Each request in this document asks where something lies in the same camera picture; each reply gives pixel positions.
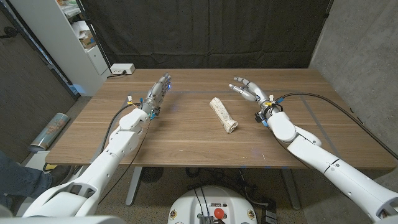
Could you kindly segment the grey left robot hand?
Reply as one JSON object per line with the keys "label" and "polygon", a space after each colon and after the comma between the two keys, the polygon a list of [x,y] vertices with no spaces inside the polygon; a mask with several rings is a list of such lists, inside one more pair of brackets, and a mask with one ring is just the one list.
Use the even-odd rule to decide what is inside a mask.
{"label": "grey left robot hand", "polygon": [[148,91],[146,98],[141,103],[141,109],[148,114],[150,119],[154,119],[159,115],[160,105],[170,89],[171,76],[166,72]]}

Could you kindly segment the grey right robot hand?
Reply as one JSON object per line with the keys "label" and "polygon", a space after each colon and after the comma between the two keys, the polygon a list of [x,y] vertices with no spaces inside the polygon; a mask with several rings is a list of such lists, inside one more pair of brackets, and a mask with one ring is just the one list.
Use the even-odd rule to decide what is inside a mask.
{"label": "grey right robot hand", "polygon": [[234,80],[243,85],[236,86],[230,83],[229,87],[233,91],[239,93],[245,100],[255,101],[258,105],[262,105],[264,102],[269,101],[268,96],[255,83],[242,77],[234,77]]}

